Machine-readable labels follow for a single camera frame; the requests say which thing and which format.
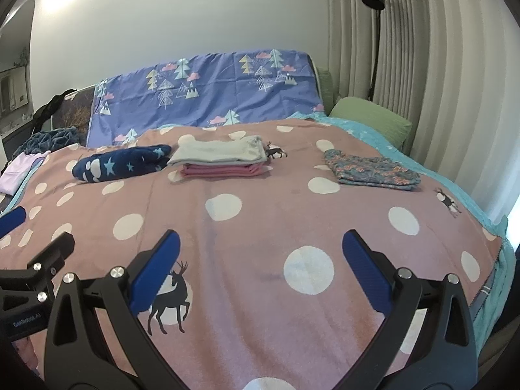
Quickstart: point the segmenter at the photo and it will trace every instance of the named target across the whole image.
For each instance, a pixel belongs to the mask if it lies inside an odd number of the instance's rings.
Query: metal bolt
[[[459,277],[456,275],[456,274],[448,274],[448,281],[451,283],[451,284],[458,284],[459,282]]]
[[[397,274],[402,279],[408,280],[408,279],[412,278],[412,272],[408,268],[399,268],[397,270]]]
[[[70,282],[72,282],[72,280],[74,280],[74,277],[75,277],[75,275],[73,272],[68,272],[67,274],[65,274],[63,276],[63,281],[65,283],[70,283]]]
[[[121,277],[125,273],[125,269],[123,267],[114,267],[110,270],[110,275],[117,279]]]

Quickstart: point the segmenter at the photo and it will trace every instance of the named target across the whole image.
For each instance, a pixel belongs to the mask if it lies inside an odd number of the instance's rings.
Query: dark gray blanket
[[[50,132],[38,132],[18,147],[13,154],[13,160],[22,152],[25,154],[40,154],[45,151],[58,151],[80,140],[76,127],[55,129]]]

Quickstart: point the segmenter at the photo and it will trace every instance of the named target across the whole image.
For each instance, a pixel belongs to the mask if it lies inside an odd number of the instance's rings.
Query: blue blanket edge
[[[473,216],[486,228],[491,234],[502,238],[502,247],[498,258],[495,262],[495,279],[491,286],[491,291],[480,307],[475,320],[473,321],[473,328],[475,332],[475,342],[477,351],[480,353],[487,338],[490,336],[493,327],[495,326],[498,317],[502,314],[505,301],[508,298],[511,284],[515,273],[516,257],[513,246],[506,238],[505,233],[508,227],[508,219],[503,217],[502,221],[494,224],[488,216],[482,211],[477,203],[458,185],[451,180],[440,175],[439,173],[428,170],[418,162],[410,159],[390,142],[388,142],[383,135],[375,131],[369,126],[362,123],[353,122],[350,120],[327,117],[323,113],[302,114],[300,112],[294,113],[289,118],[299,119],[313,119],[317,122],[332,124],[345,130],[350,135],[377,149],[381,155],[390,158],[392,161],[399,162],[404,167],[414,170],[417,173],[425,174],[432,179],[442,183],[449,191],[473,214]]]

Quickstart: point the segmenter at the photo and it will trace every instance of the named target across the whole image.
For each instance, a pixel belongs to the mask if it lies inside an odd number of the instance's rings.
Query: floor lamp
[[[362,0],[365,6],[375,10],[375,61],[374,70],[372,72],[372,82],[370,83],[370,89],[368,90],[367,100],[373,101],[374,99],[374,88],[375,88],[375,77],[378,73],[378,61],[379,61],[379,42],[381,40],[381,11],[385,9],[385,0]]]

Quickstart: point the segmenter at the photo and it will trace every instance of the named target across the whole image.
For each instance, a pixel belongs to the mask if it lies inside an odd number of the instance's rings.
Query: purple sheet
[[[179,59],[96,85],[88,147],[148,129],[221,126],[323,111],[306,53],[277,49]]]

